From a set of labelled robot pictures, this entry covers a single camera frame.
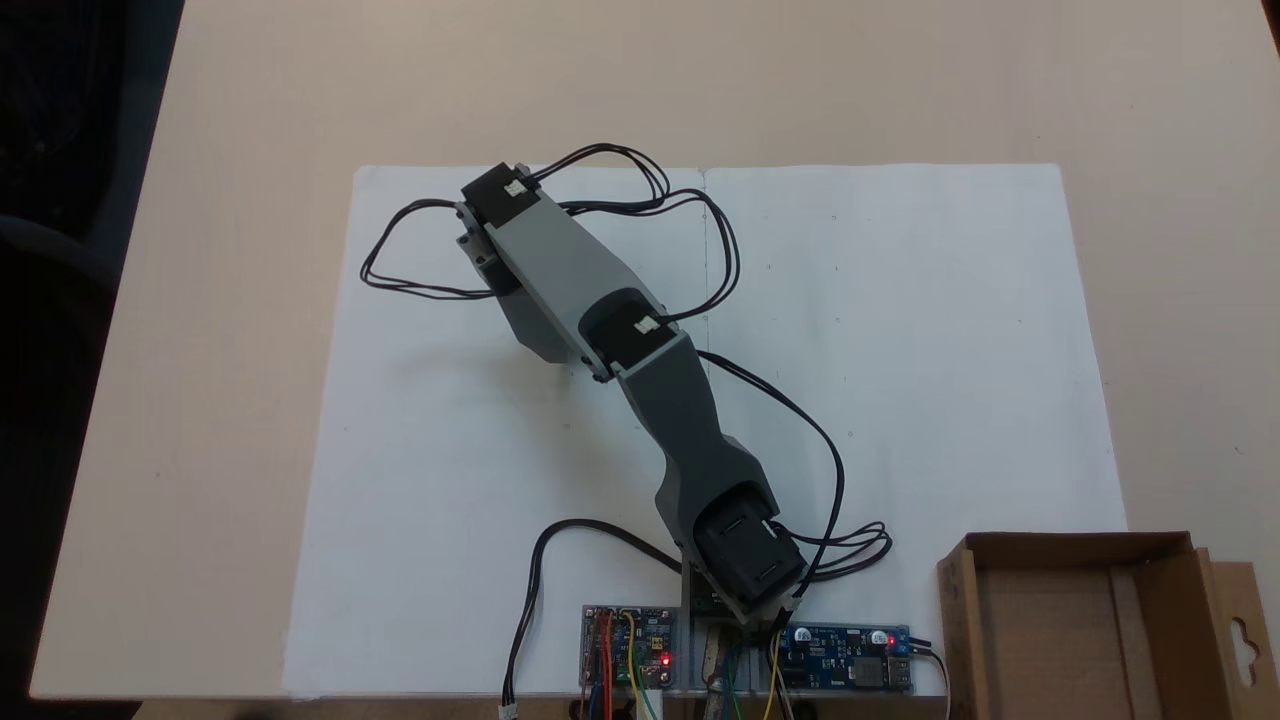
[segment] yellow wire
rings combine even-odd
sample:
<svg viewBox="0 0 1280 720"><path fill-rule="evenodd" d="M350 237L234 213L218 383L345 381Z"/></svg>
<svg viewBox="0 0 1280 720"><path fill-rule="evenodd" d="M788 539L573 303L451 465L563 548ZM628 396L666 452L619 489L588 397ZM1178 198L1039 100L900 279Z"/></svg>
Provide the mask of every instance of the yellow wire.
<svg viewBox="0 0 1280 720"><path fill-rule="evenodd" d="M773 696L778 692L778 647L782 644L782 632L773 638L773 671L769 674L769 702L764 706L764 720L769 720L773 710Z"/></svg>
<svg viewBox="0 0 1280 720"><path fill-rule="evenodd" d="M635 693L636 700L644 700L640 694L640 688L636 687L636 619L631 616L630 612L623 612L623 618L631 624L631 635L627 638L627 679L631 680L631 692ZM639 702L636 703L636 714L644 715L644 706Z"/></svg>

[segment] cardboard box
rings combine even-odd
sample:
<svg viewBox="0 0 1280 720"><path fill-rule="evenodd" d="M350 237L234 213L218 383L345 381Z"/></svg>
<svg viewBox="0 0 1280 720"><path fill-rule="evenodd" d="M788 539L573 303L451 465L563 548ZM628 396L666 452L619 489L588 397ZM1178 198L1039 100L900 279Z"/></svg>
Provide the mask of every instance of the cardboard box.
<svg viewBox="0 0 1280 720"><path fill-rule="evenodd" d="M972 533L938 594L955 720L1280 719L1253 566L1188 533Z"/></svg>

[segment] blue circuit board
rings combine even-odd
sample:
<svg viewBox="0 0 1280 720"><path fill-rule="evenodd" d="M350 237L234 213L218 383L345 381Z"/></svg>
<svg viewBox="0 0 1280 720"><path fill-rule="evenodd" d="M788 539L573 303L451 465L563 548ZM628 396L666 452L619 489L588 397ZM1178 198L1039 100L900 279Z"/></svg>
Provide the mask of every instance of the blue circuit board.
<svg viewBox="0 0 1280 720"><path fill-rule="evenodd" d="M911 692L906 625L787 625L778 673L794 689Z"/></svg>
<svg viewBox="0 0 1280 720"><path fill-rule="evenodd" d="M579 653L579 671L588 685L602 678L602 641L608 639L613 682L630 683L627 651L635 646L635 666L639 680L648 688L668 688L676 678L675 641L678 607L609 607L589 605L582 609L582 638ZM635 639L631 624L636 621Z"/></svg>

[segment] robotic arm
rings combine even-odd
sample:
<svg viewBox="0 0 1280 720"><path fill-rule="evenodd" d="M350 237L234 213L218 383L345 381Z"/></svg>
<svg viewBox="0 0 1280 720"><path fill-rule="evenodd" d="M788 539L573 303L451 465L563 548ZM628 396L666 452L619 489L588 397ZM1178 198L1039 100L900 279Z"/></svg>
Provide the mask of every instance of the robotic arm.
<svg viewBox="0 0 1280 720"><path fill-rule="evenodd" d="M760 462L721 432L689 334L616 255L522 165L497 165L462 188L458 246L498 297L516 338L548 363L580 360L617 379L662 447L654 502L676 546L741 621L794 585L805 562L776 534Z"/></svg>

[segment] wooden table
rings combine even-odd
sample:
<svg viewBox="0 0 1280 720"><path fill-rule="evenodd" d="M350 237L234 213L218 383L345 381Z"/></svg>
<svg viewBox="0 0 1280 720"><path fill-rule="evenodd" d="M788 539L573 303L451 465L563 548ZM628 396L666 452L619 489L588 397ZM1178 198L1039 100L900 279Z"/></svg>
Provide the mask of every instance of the wooden table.
<svg viewBox="0 0 1280 720"><path fill-rule="evenodd" d="M278 696L352 173L599 140L1061 164L1130 524L1280 618L1277 128L1258 0L189 0L32 692Z"/></svg>

